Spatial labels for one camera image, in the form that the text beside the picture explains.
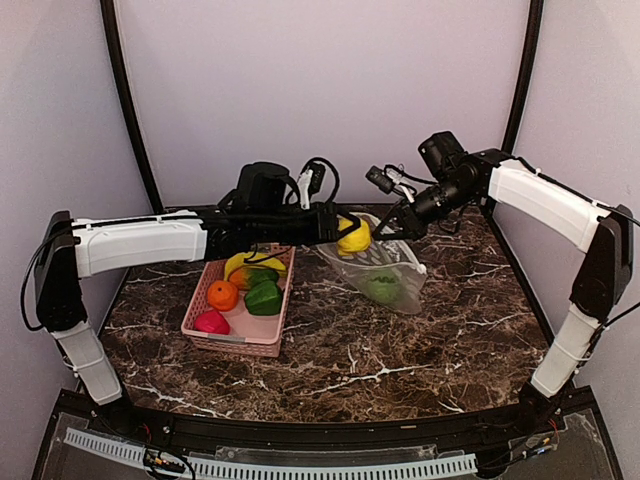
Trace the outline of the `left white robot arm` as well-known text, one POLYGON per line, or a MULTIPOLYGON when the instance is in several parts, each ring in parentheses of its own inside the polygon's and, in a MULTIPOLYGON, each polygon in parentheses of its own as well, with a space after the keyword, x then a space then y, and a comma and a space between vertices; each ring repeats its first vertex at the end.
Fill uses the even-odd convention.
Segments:
POLYGON ((141 427, 141 415, 89 324, 81 279, 139 265, 226 259, 265 242, 333 243, 359 225, 358 217, 333 202, 307 210, 278 206, 230 213, 209 207, 110 220, 73 220, 59 211, 26 269, 38 320, 27 328, 44 329, 54 338, 103 421, 120 436, 131 436, 141 427))

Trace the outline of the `green toy watermelon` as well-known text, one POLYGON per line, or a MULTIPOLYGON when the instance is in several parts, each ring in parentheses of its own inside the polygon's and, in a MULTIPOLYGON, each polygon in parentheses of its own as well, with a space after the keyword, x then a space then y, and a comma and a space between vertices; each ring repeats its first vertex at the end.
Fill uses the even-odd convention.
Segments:
POLYGON ((374 274, 367 278, 365 290, 371 300, 391 305, 399 298, 400 284, 398 278, 391 273, 374 274))

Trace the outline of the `yellow toy lemon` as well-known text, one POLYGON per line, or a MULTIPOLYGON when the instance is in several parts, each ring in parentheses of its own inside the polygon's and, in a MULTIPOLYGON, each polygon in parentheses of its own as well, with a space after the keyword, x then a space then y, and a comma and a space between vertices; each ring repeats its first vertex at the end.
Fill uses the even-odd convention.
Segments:
POLYGON ((372 244, 370 226, 366 220, 359 219, 360 226, 336 242, 337 252, 341 257, 365 252, 372 244))

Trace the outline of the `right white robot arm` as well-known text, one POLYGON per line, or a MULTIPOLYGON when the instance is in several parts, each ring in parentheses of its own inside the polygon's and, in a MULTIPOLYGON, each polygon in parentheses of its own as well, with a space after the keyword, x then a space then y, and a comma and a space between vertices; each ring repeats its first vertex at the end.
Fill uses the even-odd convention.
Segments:
POLYGON ((566 384, 616 321, 610 313, 633 271, 632 213, 578 194, 500 150, 467 153, 426 143, 420 153, 436 184, 397 202, 374 230, 374 239, 416 240, 450 212, 492 201, 529 215, 584 254, 566 318, 510 413, 511 426, 530 434, 558 408, 566 384))

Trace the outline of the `clear dotted zip bag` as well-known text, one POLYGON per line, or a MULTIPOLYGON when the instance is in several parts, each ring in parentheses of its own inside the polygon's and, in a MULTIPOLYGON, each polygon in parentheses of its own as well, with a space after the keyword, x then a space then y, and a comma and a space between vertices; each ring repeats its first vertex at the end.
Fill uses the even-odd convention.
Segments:
POLYGON ((427 278, 427 268, 405 241, 373 240, 365 252, 346 257, 338 254, 336 243, 319 245, 318 251, 343 280, 367 298, 365 282, 369 276, 386 273, 395 275, 400 284, 398 300, 391 305, 376 303, 399 313, 420 312, 420 293, 427 278))

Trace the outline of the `pink plastic basket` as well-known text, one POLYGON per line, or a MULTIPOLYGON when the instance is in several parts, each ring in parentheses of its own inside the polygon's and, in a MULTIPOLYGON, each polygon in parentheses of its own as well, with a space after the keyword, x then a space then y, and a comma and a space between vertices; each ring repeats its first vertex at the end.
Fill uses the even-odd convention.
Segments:
POLYGON ((292 291, 294 259, 296 249, 270 246, 272 253, 280 253, 279 259, 287 267, 287 276, 278 281, 284 298, 280 312, 272 316, 253 316, 245 307, 245 293, 240 293, 238 305, 221 316, 229 324, 226 335, 203 332, 195 328, 198 316, 212 309, 207 301, 207 289, 216 280, 224 277, 224 260, 208 262, 192 295, 181 324, 181 332, 199 349, 218 352, 276 358, 280 354, 282 332, 286 319, 289 297, 292 291))

